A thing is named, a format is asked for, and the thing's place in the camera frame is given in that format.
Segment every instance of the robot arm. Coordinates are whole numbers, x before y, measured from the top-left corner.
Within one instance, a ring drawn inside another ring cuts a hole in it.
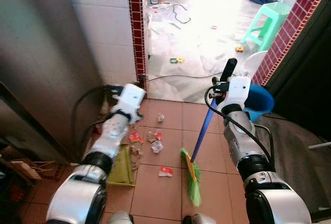
[[[106,204],[106,179],[128,125],[139,119],[137,109],[144,94],[133,84],[125,85],[111,118],[102,126],[101,136],[54,194],[47,212],[48,224],[99,223]]]
[[[216,88],[224,88],[221,86],[222,83],[225,83],[227,85],[225,88],[228,89],[220,92],[226,96],[220,100],[217,110],[255,135],[254,124],[243,111],[248,97],[250,79],[229,77],[226,82],[219,82]],[[267,160],[260,146],[227,119],[224,119],[224,127],[230,156],[244,182],[246,209],[250,223],[311,223],[305,203],[274,171],[271,161]]]

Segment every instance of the blue bucket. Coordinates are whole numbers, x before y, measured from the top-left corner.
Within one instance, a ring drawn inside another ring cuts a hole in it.
[[[255,122],[262,114],[271,112],[274,105],[274,98],[269,91],[259,85],[250,85],[244,111],[249,113],[252,122]]]

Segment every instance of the red tile border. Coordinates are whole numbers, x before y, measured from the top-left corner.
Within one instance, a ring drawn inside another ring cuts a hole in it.
[[[133,39],[133,50],[134,50],[134,61],[136,66],[137,80],[140,85],[147,91],[148,80],[147,80],[147,50],[146,50],[146,15],[144,13],[144,6],[146,5],[145,0],[129,0],[130,19],[132,28],[132,39]]]
[[[265,86],[321,0],[297,0],[252,81]]]

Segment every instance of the electrical wire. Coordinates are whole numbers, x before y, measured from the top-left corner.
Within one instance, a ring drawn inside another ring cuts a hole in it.
[[[245,134],[247,134],[253,141],[256,142],[256,144],[259,145],[259,147],[262,149],[262,151],[264,152],[265,156],[267,157],[271,167],[272,167],[272,171],[276,171],[275,170],[275,167],[272,165],[272,159],[271,159],[271,156],[269,154],[269,152],[267,151],[267,149],[263,146],[263,144],[253,135],[251,134],[245,127],[243,127],[242,125],[240,125],[238,122],[236,122],[235,120],[233,120],[232,118],[228,117],[226,114],[223,114],[222,112],[214,109],[210,103],[208,102],[208,93],[211,89],[213,89],[214,86],[211,86],[209,87],[206,92],[205,92],[205,102],[206,102],[206,105],[212,110],[214,111],[215,113],[219,114],[220,116],[222,116],[224,119],[227,119],[229,122],[233,123],[234,125],[236,125],[238,128],[240,128]]]
[[[203,77],[194,77],[194,76],[186,76],[186,75],[167,75],[167,76],[160,76],[160,77],[157,77],[157,78],[150,79],[149,82],[151,82],[153,80],[156,80],[156,79],[167,78],[167,77],[184,77],[184,78],[197,78],[197,79],[198,78],[210,78],[212,76],[216,76],[216,75],[222,74],[222,73],[223,73],[223,71],[212,74],[212,75],[209,75],[209,76],[203,76]]]
[[[76,112],[79,104],[81,103],[82,100],[84,100],[85,97],[88,95],[97,92],[103,88],[105,88],[107,85],[101,85],[95,88],[90,89],[87,91],[84,95],[82,95],[73,105],[71,116],[70,116],[70,128],[71,128],[71,140],[75,144],[75,146],[78,146],[77,138],[76,138]]]
[[[274,138],[273,138],[273,134],[271,133],[270,129],[262,126],[262,125],[258,125],[258,124],[254,124],[255,127],[258,128],[262,128],[264,130],[267,131],[268,135],[269,135],[269,142],[270,142],[270,156],[271,156],[271,164],[273,167],[275,167],[275,152],[274,152]]]
[[[296,124],[295,122],[290,121],[290,120],[285,119],[285,118],[273,117],[273,116],[269,116],[269,115],[265,115],[265,114],[262,114],[262,116],[267,117],[267,118],[270,118],[270,119],[282,120],[282,121],[292,122],[292,123]],[[321,138],[320,136],[318,136],[316,133],[313,133],[312,131],[310,131],[310,132],[313,135],[315,135],[320,141],[322,141],[322,143],[325,143],[325,141],[323,140],[323,138]]]
[[[188,18],[189,20],[186,21],[186,22],[182,22],[182,21],[180,21],[180,20],[177,18],[177,12],[175,12],[175,6],[181,6],[182,8],[184,8],[184,9],[187,11],[187,8],[185,8],[182,4],[174,4],[174,5],[172,5],[172,12],[175,13],[175,19],[176,19],[177,21],[179,21],[181,24],[186,24],[186,23],[190,22],[190,21],[191,21],[191,17],[189,17],[189,18]]]
[[[84,134],[83,134],[83,142],[87,142],[87,140],[86,140],[86,137],[87,137],[87,135],[88,135],[88,132],[90,131],[90,129],[92,128],[92,127],[94,127],[95,125],[98,125],[98,124],[101,124],[101,123],[104,123],[106,120],[104,120],[104,121],[98,121],[98,122],[94,122],[94,123],[92,123],[91,125],[89,125],[86,129],[85,129],[85,131],[84,131]]]

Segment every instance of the green dustpan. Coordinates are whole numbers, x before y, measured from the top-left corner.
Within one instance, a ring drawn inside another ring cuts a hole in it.
[[[108,184],[135,186],[129,145],[121,145],[115,165],[108,176]]]

